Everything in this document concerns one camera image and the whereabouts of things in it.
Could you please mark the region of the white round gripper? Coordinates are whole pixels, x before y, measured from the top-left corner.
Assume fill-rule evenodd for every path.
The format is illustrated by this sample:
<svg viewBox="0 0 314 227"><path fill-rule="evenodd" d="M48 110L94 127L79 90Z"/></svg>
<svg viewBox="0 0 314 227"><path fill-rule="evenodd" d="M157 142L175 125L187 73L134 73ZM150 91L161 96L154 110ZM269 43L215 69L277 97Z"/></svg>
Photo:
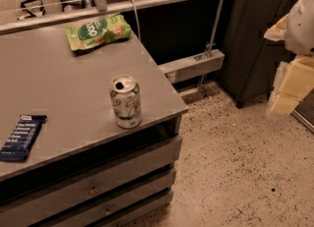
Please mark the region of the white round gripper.
<svg viewBox="0 0 314 227"><path fill-rule="evenodd" d="M269 98L271 114L289 115L314 88L314 0L298 0L264 37L285 40L286 49L299 54L280 63Z"/></svg>

